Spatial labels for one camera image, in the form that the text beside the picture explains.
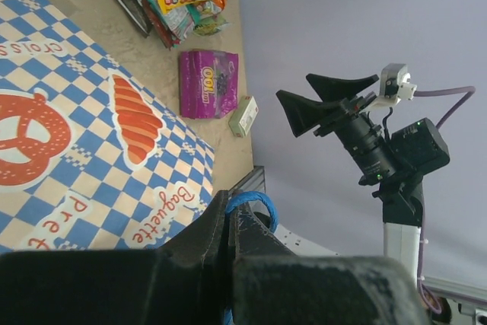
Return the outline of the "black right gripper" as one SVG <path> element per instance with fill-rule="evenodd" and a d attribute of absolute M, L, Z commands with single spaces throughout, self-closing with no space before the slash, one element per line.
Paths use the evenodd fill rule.
<path fill-rule="evenodd" d="M 376 95 L 356 96 L 378 82 L 379 76 L 348 80 L 308 74 L 306 80 L 322 101 L 288 91 L 276 93 L 294 137 L 309 131 L 316 137 L 334 133 L 355 161 L 384 158 L 380 127 L 367 118 L 365 111 Z"/>

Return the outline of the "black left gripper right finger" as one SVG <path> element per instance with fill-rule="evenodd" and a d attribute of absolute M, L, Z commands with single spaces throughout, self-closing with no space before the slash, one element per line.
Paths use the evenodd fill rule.
<path fill-rule="evenodd" d="M 269 225 L 259 225 L 253 253 L 236 246 L 232 271 L 235 324 L 428 324 L 405 269 L 385 256 L 297 256 L 274 237 L 279 222 L 272 200 L 245 192 L 228 214 L 259 200 Z"/>

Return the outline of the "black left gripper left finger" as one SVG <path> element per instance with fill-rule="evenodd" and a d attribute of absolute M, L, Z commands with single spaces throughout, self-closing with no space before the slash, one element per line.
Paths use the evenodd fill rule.
<path fill-rule="evenodd" d="M 157 249 L 1 257 L 3 324 L 222 324 L 228 192 Z"/>

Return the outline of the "purple snack bag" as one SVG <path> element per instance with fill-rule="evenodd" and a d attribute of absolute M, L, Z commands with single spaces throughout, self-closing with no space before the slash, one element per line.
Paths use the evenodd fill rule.
<path fill-rule="evenodd" d="M 191 50 L 179 55 L 180 115 L 220 119 L 237 109 L 239 55 Z"/>

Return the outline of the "small green snack packet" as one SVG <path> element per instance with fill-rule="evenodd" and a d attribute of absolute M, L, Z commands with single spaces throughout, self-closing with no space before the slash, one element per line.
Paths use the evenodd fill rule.
<path fill-rule="evenodd" d="M 212 36 L 222 32 L 229 25 L 230 23 L 224 17 L 215 15 L 202 19 L 201 22 L 194 27 L 193 33 L 201 37 Z"/>

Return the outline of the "checkered paper snack bag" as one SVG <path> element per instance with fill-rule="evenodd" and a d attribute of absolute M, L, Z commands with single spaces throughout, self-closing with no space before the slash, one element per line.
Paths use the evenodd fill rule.
<path fill-rule="evenodd" d="M 3 324 L 138 323 L 121 299 L 137 286 L 77 295 L 59 256 L 124 254 L 147 238 L 159 192 L 175 191 L 183 205 L 154 220 L 162 244 L 251 162 L 226 119 L 179 117 L 176 55 L 114 0 L 1 0 Z"/>

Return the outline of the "red snack packet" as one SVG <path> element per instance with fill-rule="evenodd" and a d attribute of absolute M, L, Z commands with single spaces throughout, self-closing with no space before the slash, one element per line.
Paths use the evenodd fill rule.
<path fill-rule="evenodd" d="M 162 43 L 167 49 L 173 49 L 178 45 L 178 41 L 167 25 L 160 19 L 157 12 L 153 9 L 148 0 L 142 0 L 142 7 L 151 22 L 156 34 L 161 39 Z"/>

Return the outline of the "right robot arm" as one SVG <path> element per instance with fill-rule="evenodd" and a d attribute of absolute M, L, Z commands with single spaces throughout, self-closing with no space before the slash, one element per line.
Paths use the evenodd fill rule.
<path fill-rule="evenodd" d="M 376 186 L 373 197 L 382 202 L 384 255 L 404 265 L 414 282 L 420 280 L 422 227 L 425 217 L 422 181 L 450 162 L 450 154 L 436 125 L 423 118 L 389 135 L 374 123 L 367 109 L 378 100 L 361 92 L 379 81 L 378 75 L 340 79 L 309 74 L 319 100 L 277 91 L 291 131 L 299 137 L 333 133 L 362 172 L 359 185 Z"/>

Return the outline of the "small white green box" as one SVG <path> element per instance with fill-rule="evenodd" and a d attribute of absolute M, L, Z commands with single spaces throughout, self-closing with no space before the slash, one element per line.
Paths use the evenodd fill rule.
<path fill-rule="evenodd" d="M 245 96 L 240 99 L 237 109 L 233 112 L 228 125 L 234 136 L 246 137 L 256 119 L 259 108 L 253 96 Z"/>

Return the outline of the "aluminium table edge rail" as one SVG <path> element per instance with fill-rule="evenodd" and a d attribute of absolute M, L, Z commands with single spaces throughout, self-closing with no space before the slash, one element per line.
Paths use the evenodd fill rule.
<path fill-rule="evenodd" d="M 251 172 L 238 181 L 230 190 L 229 197 L 233 198 L 238 193 L 258 191 L 266 192 L 266 176 L 264 166 L 254 166 Z"/>

